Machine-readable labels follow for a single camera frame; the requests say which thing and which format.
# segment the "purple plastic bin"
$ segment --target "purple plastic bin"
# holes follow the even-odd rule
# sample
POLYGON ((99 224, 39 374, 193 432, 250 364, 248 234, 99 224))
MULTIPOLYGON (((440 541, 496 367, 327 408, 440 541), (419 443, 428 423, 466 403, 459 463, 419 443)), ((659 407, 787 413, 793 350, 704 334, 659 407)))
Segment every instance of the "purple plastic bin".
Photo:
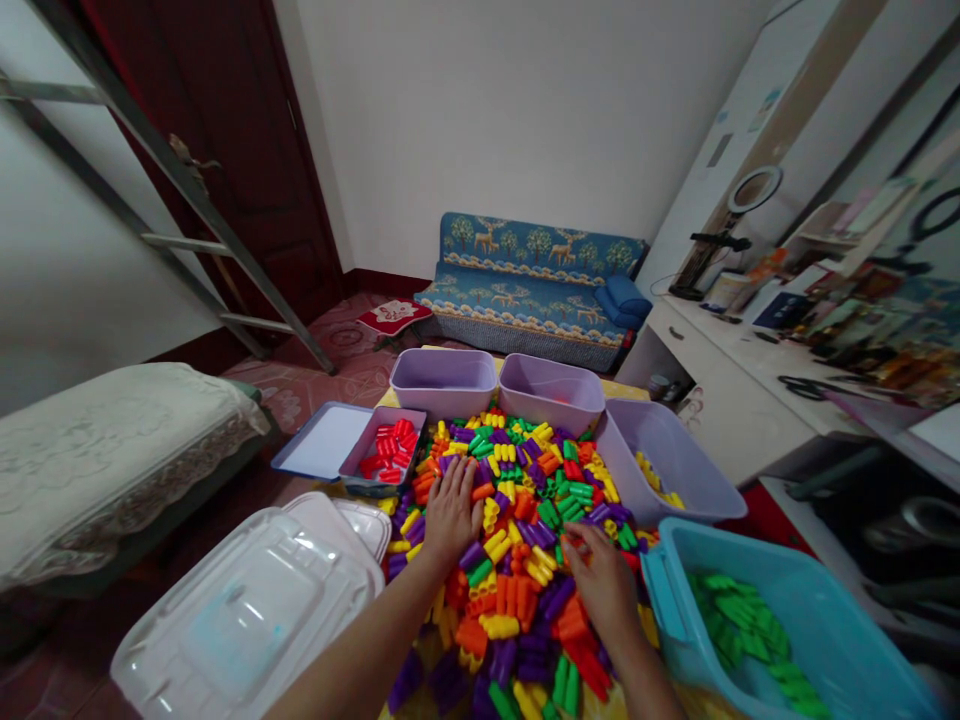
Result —
POLYGON ((421 437, 423 426, 427 423, 425 413, 417 410, 405 410, 403 408, 378 407, 370 416, 370 421, 363 429, 360 439, 353 446, 353 450, 347 455, 347 459, 340 466, 340 478, 343 480, 347 490, 353 495, 365 495, 368 497, 390 497, 399 495, 410 475, 413 472, 413 466, 416 465, 416 452, 414 460, 406 467, 400 476, 400 482, 396 485, 392 483, 382 483, 373 479, 367 480, 360 471, 360 462, 373 455, 377 451, 377 428, 381 425, 396 425, 401 418, 406 418, 413 423, 413 431, 421 437))
POLYGON ((603 412, 603 386, 590 370, 514 353, 500 369, 500 409, 580 435, 603 412))
POLYGON ((747 514, 743 496, 697 445, 677 416, 657 403, 607 400, 596 433, 603 458, 628 508, 641 528, 656 527, 665 517, 710 525, 747 514), (637 465, 640 451, 660 476, 661 489, 675 492, 686 509, 661 500, 637 465))
POLYGON ((410 348, 397 358, 390 386, 400 407, 423 410, 428 422, 470 418, 490 406, 497 366, 480 350, 410 348))

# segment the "small stool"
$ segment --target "small stool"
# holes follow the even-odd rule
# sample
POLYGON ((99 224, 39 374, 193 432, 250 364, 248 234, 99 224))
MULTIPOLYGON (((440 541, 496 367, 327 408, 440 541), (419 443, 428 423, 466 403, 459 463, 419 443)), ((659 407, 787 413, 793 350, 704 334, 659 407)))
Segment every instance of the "small stool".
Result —
POLYGON ((430 308, 413 300, 391 300, 373 310, 368 310, 357 318, 357 322, 383 336, 383 339, 374 345, 374 352, 389 345, 399 353, 402 348, 397 341, 407 328, 410 328, 417 341, 423 344, 423 338, 420 337, 416 324, 431 315, 433 311, 430 308))

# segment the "hand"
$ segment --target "hand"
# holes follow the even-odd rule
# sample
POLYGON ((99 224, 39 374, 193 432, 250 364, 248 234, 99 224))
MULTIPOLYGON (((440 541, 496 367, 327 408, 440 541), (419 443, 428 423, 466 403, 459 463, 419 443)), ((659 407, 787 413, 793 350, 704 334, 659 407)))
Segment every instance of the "hand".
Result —
POLYGON ((581 538, 593 555, 588 566, 570 541, 563 538, 577 590, 600 639, 609 645, 627 634, 626 629, 639 629, 637 585, 627 561, 593 525, 566 523, 564 527, 569 535, 581 538))
POLYGON ((430 488, 427 503, 427 534, 420 555, 432 558, 445 572, 453 567, 480 534, 483 504, 470 512, 470 493, 477 461, 456 456, 443 478, 430 488))

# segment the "bed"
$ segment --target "bed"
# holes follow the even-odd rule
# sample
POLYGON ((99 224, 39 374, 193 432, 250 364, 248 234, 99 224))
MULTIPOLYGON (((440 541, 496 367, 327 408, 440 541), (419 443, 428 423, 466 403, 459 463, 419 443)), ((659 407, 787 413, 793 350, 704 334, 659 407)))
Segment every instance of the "bed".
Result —
POLYGON ((102 593, 279 433, 259 399, 150 363, 0 418, 0 591, 102 593))

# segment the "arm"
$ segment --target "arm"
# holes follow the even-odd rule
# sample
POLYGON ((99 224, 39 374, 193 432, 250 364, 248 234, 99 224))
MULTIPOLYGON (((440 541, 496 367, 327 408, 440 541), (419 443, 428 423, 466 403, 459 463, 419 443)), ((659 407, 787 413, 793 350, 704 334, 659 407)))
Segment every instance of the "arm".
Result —
POLYGON ((577 589, 620 677, 630 717, 682 720, 686 714, 640 627, 637 588, 627 563, 592 525, 567 523, 566 529, 582 538, 593 554, 587 566, 564 538, 577 589))
POLYGON ((427 610, 480 531, 482 506, 474 507, 472 522, 470 515, 476 467, 457 458, 433 484, 423 549, 303 671, 267 720, 377 717, 427 610))

